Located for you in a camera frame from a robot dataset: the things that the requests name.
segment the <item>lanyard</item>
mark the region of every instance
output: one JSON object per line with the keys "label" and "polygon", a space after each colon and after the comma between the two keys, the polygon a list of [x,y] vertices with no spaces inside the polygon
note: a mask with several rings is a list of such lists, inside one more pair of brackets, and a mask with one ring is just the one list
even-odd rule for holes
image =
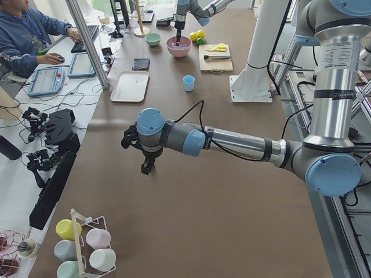
{"label": "lanyard", "polygon": [[24,27],[27,29],[28,32],[30,32],[31,34],[34,34],[35,36],[37,36],[39,38],[40,41],[42,41],[42,43],[44,45],[48,45],[47,41],[45,41],[45,37],[44,35],[39,31],[39,29],[37,28],[36,24],[33,22],[32,19],[30,19],[28,16],[27,16],[27,13],[22,13],[24,15],[24,18],[28,20],[28,22],[32,25],[32,29],[25,25],[23,20],[20,19],[19,17],[15,16],[16,20]]}

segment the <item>white mug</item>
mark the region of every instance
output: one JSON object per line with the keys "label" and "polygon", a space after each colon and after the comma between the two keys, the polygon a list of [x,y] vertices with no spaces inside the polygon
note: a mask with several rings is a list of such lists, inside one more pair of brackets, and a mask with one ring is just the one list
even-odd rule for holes
{"label": "white mug", "polygon": [[29,250],[18,252],[18,257],[35,258],[40,251],[41,243],[38,243],[34,239],[26,239],[24,242],[27,243]]}
{"label": "white mug", "polygon": [[89,258],[91,267],[106,272],[116,263],[116,253],[112,249],[98,249],[92,252]]}

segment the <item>table surface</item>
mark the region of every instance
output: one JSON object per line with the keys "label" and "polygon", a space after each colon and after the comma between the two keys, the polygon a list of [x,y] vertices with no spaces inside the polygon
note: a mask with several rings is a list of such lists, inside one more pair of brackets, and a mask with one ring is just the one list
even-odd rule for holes
{"label": "table surface", "polygon": [[[113,39],[111,41],[113,51],[118,49],[120,42],[121,39]],[[65,108],[73,110],[76,120],[72,124],[72,130],[77,134],[80,142],[82,142],[86,133],[86,127],[93,116],[102,89],[96,76],[76,79],[67,77],[68,66],[71,64],[72,59],[70,50],[73,45],[74,42],[66,37],[53,45],[50,50],[65,57],[65,62],[60,64],[64,68],[65,79],[62,88],[57,94],[29,97],[27,96],[29,85],[25,85],[18,92],[15,99],[20,103],[20,108],[23,111],[26,111],[28,107],[33,107],[49,115],[52,112]],[[99,39],[95,40],[95,46],[99,50],[98,55],[104,61],[100,51]],[[50,65],[41,64],[37,68],[45,67],[50,67]],[[30,84],[33,78],[34,76],[32,75],[27,84]],[[7,157],[0,155],[0,178],[2,181],[0,188],[3,197],[1,203],[0,231],[12,230],[27,235],[30,230],[30,237],[41,243],[45,237],[49,222],[42,231],[35,228],[30,229],[28,218],[39,198],[41,189],[37,187],[33,173],[28,171],[23,163],[26,164],[28,162],[26,157],[28,153],[46,148],[44,142],[45,134],[42,133],[36,136],[35,140],[29,143],[27,142],[27,137],[30,132],[26,130],[26,127],[29,126],[27,121],[20,124],[19,121],[0,119],[0,134],[17,146],[23,153],[21,159],[15,161],[11,161]],[[40,171],[39,174],[46,181],[53,175],[54,171],[55,167],[47,172]],[[12,275],[12,277],[28,276],[34,261],[35,259],[24,259],[19,271]]]}
{"label": "table surface", "polygon": [[[332,277],[304,182],[273,164],[245,162],[202,151],[198,158],[164,149],[149,176],[144,156],[122,149],[123,131],[147,107],[177,119],[205,100],[204,125],[277,140],[285,123],[279,97],[273,103],[232,103],[229,75],[201,73],[198,48],[172,57],[172,28],[156,28],[173,9],[156,9],[147,25],[162,35],[157,47],[130,27],[108,76],[110,88],[134,58],[150,58],[150,80],[139,104],[112,103],[104,91],[50,223],[30,277],[50,277],[61,262],[53,249],[55,225],[71,208],[87,217],[105,216],[117,269],[106,277]],[[208,44],[230,46],[234,73],[244,69],[256,19],[247,9],[228,9],[203,29]],[[188,15],[184,35],[200,29]],[[185,92],[182,76],[195,76]],[[198,109],[185,120],[198,122]]]}

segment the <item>light blue mug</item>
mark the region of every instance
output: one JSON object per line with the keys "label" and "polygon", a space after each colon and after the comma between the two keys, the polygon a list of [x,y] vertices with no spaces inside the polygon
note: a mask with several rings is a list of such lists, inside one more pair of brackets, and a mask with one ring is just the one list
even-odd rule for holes
{"label": "light blue mug", "polygon": [[72,240],[61,240],[54,247],[54,255],[62,262],[65,261],[76,261],[76,246]]}
{"label": "light blue mug", "polygon": [[195,86],[195,78],[192,75],[185,75],[183,77],[184,90],[190,92]]}
{"label": "light blue mug", "polygon": [[76,261],[63,262],[57,270],[58,278],[79,278],[79,266]]}

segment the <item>blue sweater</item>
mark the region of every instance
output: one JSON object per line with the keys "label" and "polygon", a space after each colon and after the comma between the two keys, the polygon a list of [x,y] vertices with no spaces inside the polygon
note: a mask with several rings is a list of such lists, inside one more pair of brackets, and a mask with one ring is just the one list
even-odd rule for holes
{"label": "blue sweater", "polygon": [[[45,41],[52,42],[50,35],[65,35],[70,23],[50,18],[35,9],[24,11],[26,16],[37,26]],[[28,19],[23,21],[29,26]],[[30,77],[36,68],[36,55],[40,48],[46,48],[41,41],[27,30],[16,17],[0,10],[0,57],[3,57],[13,72],[23,77]]]}

